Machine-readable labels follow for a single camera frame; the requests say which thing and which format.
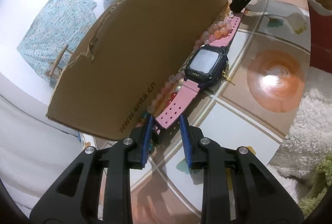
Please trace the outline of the small gold chain pendant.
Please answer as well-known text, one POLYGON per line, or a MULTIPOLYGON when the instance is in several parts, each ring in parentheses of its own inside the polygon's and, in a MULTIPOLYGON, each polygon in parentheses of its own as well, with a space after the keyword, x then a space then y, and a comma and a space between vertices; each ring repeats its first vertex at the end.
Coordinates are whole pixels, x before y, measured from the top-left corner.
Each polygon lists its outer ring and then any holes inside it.
POLYGON ((227 81, 227 82, 233 84, 232 80, 229 77, 229 64, 228 63, 226 63, 226 65, 222 71, 222 79, 224 81, 227 81))

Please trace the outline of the pink strap smart watch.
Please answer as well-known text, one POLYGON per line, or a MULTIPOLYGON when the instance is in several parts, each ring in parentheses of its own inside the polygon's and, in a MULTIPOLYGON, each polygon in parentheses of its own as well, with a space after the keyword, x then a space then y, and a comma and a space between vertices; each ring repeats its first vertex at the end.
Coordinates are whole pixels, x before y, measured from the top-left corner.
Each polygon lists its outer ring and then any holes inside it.
POLYGON ((199 92, 222 79, 222 71, 228 63, 228 46, 239 29, 243 15, 243 11, 229 12, 224 19, 204 31, 196 40, 193 55, 184 68, 169 77, 160 94, 152 101, 148 111, 156 116, 153 126, 155 143, 160 142, 160 133, 174 125, 199 92))

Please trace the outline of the wooden chair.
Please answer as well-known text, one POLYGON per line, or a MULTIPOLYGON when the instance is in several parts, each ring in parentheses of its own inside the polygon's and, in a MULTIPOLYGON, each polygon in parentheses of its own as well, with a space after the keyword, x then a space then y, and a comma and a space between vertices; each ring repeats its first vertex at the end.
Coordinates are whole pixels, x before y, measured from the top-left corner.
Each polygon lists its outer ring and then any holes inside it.
POLYGON ((66 44, 61 49, 61 51, 59 52, 59 54, 57 55, 57 57, 55 58, 54 61, 50 61, 49 62, 49 65, 48 65, 48 68, 47 68, 45 74, 50 79, 57 80, 59 78, 59 76, 61 75, 62 68, 59 67, 59 63, 62 60, 62 57, 65 54, 65 52, 68 52, 69 54, 73 54, 73 52, 69 49, 69 45, 68 44, 66 44))

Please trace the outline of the brown cardboard box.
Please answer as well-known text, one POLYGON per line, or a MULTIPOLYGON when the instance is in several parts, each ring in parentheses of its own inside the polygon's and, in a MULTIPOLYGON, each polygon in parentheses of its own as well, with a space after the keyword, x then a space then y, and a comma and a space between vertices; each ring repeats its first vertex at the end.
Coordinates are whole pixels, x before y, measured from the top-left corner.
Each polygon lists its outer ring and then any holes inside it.
POLYGON ((46 116, 85 134, 127 137, 228 0, 117 0, 56 84, 46 116))

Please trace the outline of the blue floral hanging cloth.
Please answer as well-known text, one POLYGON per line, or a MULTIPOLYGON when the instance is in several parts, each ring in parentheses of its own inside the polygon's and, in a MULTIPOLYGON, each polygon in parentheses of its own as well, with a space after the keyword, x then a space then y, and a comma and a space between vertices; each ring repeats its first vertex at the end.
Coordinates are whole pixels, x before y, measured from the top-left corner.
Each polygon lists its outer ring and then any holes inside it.
MULTIPOLYGON (((66 44, 75 51, 96 21, 96 6, 94 0, 48 0, 18 45, 22 58, 51 88, 57 80, 45 74, 49 62, 66 44)), ((65 52, 59 67, 63 69, 70 58, 71 54, 65 52)))

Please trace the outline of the patterned tile table cover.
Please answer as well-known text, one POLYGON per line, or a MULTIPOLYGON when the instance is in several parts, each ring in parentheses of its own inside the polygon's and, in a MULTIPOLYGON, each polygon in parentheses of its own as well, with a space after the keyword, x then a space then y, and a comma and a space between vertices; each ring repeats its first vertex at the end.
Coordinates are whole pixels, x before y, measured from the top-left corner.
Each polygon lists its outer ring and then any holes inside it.
MULTIPOLYGON (((199 93, 189 123, 269 163, 299 107, 310 49, 307 0, 252 1, 228 50, 228 80, 199 93)), ((134 223, 199 223, 204 172, 188 169, 179 128, 151 150, 145 168, 131 171, 134 223)))

